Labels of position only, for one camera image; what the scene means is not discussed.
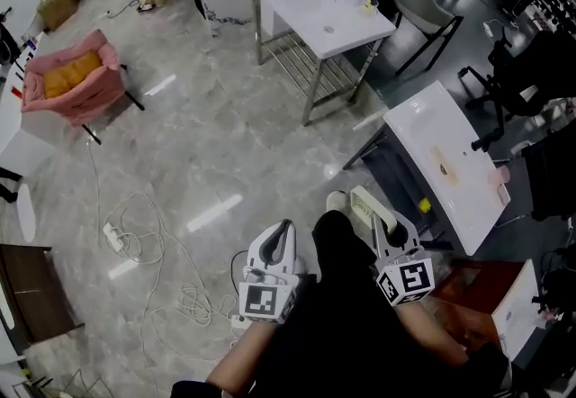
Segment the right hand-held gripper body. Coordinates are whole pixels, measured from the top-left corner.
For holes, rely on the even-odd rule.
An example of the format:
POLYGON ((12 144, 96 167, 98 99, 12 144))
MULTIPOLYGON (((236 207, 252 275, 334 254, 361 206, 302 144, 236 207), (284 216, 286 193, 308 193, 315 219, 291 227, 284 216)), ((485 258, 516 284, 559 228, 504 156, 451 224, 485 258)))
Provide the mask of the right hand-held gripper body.
POLYGON ((385 249, 375 267, 376 287, 392 307, 420 301, 435 288, 432 259, 421 246, 395 255, 385 249))

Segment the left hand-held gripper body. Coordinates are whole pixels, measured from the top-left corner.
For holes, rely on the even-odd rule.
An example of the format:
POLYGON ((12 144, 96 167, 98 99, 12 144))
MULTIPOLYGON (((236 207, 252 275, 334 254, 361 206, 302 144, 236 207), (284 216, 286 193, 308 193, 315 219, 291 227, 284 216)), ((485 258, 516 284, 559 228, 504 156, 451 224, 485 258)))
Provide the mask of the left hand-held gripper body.
POLYGON ((296 301, 300 269, 300 262, 284 271, 244 266, 244 280, 238 284, 239 314, 251 321, 284 324, 296 301))

